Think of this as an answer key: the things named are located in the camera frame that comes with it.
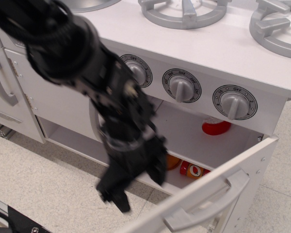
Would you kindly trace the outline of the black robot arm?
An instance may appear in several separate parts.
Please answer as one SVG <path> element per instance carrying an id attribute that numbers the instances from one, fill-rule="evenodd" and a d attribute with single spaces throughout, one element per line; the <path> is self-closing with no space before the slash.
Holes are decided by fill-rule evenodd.
<path id="1" fill-rule="evenodd" d="M 58 0 L 0 0 L 0 28 L 24 43 L 42 78 L 89 97 L 104 119 L 98 131 L 109 167 L 97 185 L 103 201 L 126 213 L 125 189 L 137 176 L 146 172 L 155 183 L 164 182 L 165 139 L 151 121 L 154 106 L 89 20 Z"/>

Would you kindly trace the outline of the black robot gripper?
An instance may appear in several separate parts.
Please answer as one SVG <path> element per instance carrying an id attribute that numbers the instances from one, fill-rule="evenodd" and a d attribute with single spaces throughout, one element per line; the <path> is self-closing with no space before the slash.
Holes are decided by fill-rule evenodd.
<path id="1" fill-rule="evenodd" d="M 135 75 L 114 54 L 91 54 L 84 80 L 104 123 L 101 138 L 109 167 L 97 185 L 103 201 L 113 202 L 122 213 L 130 211 L 125 189 L 146 172 L 158 185 L 167 171 L 165 139 L 151 122 L 153 104 L 142 92 Z"/>

